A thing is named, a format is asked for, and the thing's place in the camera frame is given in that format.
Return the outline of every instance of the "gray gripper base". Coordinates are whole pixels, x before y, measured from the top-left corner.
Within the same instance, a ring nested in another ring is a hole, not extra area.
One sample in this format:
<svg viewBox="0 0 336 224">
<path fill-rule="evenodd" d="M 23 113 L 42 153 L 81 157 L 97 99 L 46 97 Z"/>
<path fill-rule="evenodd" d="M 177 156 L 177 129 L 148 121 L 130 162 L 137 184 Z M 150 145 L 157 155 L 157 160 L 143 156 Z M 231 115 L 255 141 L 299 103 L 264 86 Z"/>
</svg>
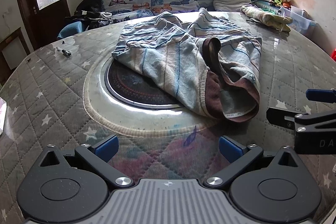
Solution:
<svg viewBox="0 0 336 224">
<path fill-rule="evenodd" d="M 100 211 L 77 223 L 260 224 L 234 209 L 222 191 L 206 189 L 196 179 L 142 179 L 135 187 L 116 190 Z"/>
</svg>

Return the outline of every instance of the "silver bolt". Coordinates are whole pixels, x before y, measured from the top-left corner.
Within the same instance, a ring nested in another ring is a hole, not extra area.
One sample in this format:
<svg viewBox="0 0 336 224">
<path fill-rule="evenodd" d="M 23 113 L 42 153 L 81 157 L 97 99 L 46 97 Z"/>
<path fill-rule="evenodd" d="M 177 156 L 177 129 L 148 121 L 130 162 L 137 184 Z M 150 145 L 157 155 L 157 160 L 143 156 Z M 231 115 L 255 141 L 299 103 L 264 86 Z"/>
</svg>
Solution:
<svg viewBox="0 0 336 224">
<path fill-rule="evenodd" d="M 299 127 L 297 129 L 298 132 L 305 132 L 306 131 L 306 128 L 305 127 Z"/>
<path fill-rule="evenodd" d="M 223 180 L 219 177 L 211 177 L 207 179 L 207 183 L 210 185 L 220 185 L 223 183 Z"/>
<path fill-rule="evenodd" d="M 132 180 L 128 177 L 119 177 L 115 180 L 115 183 L 118 184 L 118 185 L 122 185 L 122 186 L 125 186 L 125 185 L 128 185 L 132 182 Z"/>
</svg>

